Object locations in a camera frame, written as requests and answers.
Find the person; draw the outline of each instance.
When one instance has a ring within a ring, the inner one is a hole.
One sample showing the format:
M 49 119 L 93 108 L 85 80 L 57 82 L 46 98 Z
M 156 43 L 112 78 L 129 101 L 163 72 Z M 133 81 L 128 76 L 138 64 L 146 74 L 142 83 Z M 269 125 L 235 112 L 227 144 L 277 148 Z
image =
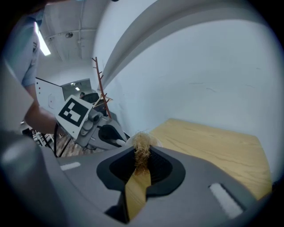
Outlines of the person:
M 35 33 L 35 23 L 41 25 L 44 8 L 47 4 L 65 0 L 44 0 L 36 5 L 30 13 L 22 16 L 11 31 L 2 56 L 14 71 L 16 79 L 34 99 L 25 115 L 26 123 L 41 133 L 53 134 L 56 118 L 53 114 L 39 106 L 36 97 L 36 69 L 39 58 L 39 38 Z
M 80 93 L 80 98 L 83 98 L 85 96 L 85 92 Z

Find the pipe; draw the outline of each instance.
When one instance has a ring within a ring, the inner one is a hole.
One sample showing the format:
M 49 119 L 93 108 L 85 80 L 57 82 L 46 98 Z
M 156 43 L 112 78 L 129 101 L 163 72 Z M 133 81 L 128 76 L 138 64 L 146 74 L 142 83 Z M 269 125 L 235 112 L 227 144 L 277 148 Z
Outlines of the pipe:
M 68 142 L 65 144 L 65 146 L 63 147 L 63 149 L 62 149 L 62 151 L 60 152 L 60 154 L 58 155 L 58 157 L 61 157 L 61 156 L 63 155 L 63 153 L 64 153 L 64 151 L 65 151 L 67 145 L 70 143 L 70 141 L 71 141 L 71 138 L 70 138 L 70 139 L 68 140 Z
M 78 43 L 79 43 L 79 50 L 80 50 L 80 57 L 81 57 L 81 59 L 83 59 L 83 56 L 82 56 L 82 42 L 81 42 L 82 15 L 83 15 L 83 11 L 84 11 L 84 8 L 85 8 L 85 2 L 86 1 L 82 2 L 80 18 L 79 18 L 79 40 L 78 40 Z
M 86 28 L 86 29 L 81 29 L 81 31 L 83 32 L 94 32 L 96 31 L 97 29 L 94 29 L 94 28 Z M 66 33 L 75 33 L 75 32 L 79 32 L 79 30 L 70 30 L 70 31 L 63 31 L 63 32 L 60 32 L 60 33 L 56 33 L 54 35 L 50 35 L 50 36 L 47 36 L 46 38 L 44 38 L 44 40 L 47 40 L 47 39 L 50 39 L 50 38 L 53 38 L 55 36 L 58 36 L 58 35 L 65 35 Z

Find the wooden stick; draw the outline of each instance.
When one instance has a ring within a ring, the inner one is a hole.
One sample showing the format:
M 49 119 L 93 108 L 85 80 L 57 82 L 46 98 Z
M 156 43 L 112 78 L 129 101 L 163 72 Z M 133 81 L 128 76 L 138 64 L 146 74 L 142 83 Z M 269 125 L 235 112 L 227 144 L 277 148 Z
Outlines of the wooden stick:
M 109 100 L 108 100 L 108 101 L 109 101 Z M 108 101 L 107 101 L 107 102 L 108 102 Z M 98 104 L 97 106 L 100 106 L 100 105 L 102 105 L 102 104 L 105 104 L 105 103 L 103 102 L 103 103 L 101 103 L 101 104 Z M 93 106 L 93 108 L 94 108 L 94 107 L 97 107 L 97 106 Z
M 102 98 L 102 94 L 99 96 L 99 99 L 95 102 L 95 104 L 93 105 L 93 108 L 98 104 L 98 102 L 101 100 Z
M 95 57 L 95 59 L 93 59 L 93 60 L 96 62 L 96 70 L 97 70 L 98 79 L 99 79 L 99 88 L 100 88 L 102 95 L 103 95 L 103 102 L 106 104 L 106 111 L 107 111 L 108 117 L 111 119 L 110 110 L 108 109 L 108 106 L 107 106 L 106 96 L 103 92 L 102 81 L 101 81 L 101 77 L 99 75 L 98 59 L 97 59 L 97 57 Z
M 98 90 L 98 91 L 99 91 L 99 92 L 101 92 L 100 90 Z M 113 100 L 112 98 L 110 98 L 110 97 L 107 97 L 107 96 L 106 96 L 106 98 L 108 98 L 108 99 L 110 99 L 110 100 Z

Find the white wall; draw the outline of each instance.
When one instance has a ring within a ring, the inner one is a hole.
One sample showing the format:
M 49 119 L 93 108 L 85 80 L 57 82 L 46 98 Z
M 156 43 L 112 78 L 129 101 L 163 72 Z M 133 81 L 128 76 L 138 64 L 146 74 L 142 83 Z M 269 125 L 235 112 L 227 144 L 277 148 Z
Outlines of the white wall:
M 65 103 L 62 87 L 36 78 L 35 90 L 39 105 L 54 115 L 59 114 Z
M 37 77 L 59 86 L 90 79 L 92 89 L 97 90 L 98 79 L 94 72 L 91 60 L 62 62 L 52 56 L 41 56 Z
M 160 40 L 106 87 L 129 135 L 168 118 L 259 138 L 272 180 L 283 165 L 283 56 L 264 25 L 203 23 Z
M 108 4 L 97 29 L 93 53 L 93 57 L 98 57 L 98 64 L 102 70 L 125 30 L 155 1 L 123 0 Z

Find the light blue shirt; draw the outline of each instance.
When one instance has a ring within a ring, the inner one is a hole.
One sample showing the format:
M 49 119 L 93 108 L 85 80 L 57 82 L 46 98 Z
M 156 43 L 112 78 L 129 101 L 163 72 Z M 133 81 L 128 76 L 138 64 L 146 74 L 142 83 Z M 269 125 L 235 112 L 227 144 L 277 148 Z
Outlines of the light blue shirt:
M 44 10 L 23 16 L 13 28 L 3 49 L 3 57 L 23 85 L 35 83 L 39 56 L 39 39 L 35 22 L 40 26 Z

